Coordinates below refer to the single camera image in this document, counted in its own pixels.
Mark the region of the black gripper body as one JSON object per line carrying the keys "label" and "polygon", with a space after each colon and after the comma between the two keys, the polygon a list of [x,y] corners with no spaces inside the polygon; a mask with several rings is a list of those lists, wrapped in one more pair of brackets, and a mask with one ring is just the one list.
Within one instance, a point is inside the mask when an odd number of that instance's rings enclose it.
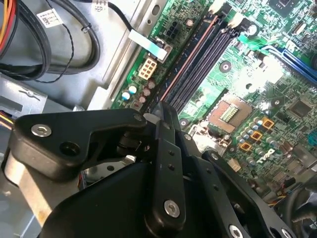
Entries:
{"label": "black gripper body", "polygon": [[212,165],[176,132],[154,141],[147,162],[130,165],[59,204],[43,238],[222,238]]}

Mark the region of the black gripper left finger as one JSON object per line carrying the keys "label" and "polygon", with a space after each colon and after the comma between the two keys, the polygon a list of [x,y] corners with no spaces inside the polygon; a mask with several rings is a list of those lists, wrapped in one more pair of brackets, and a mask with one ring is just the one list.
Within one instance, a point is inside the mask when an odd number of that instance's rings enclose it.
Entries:
{"label": "black gripper left finger", "polygon": [[157,122],[134,109],[115,109],[20,117],[8,146],[8,178],[19,186],[42,228],[66,199],[110,175],[147,162],[154,141],[175,141],[166,103]]}

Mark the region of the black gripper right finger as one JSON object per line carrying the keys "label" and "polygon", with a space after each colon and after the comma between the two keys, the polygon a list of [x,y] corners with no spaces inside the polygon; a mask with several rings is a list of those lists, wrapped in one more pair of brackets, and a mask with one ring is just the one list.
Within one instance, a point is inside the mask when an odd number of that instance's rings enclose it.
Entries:
{"label": "black gripper right finger", "polygon": [[294,232],[213,150],[200,153],[170,108],[183,172],[192,182],[191,208],[211,238],[294,238]]}

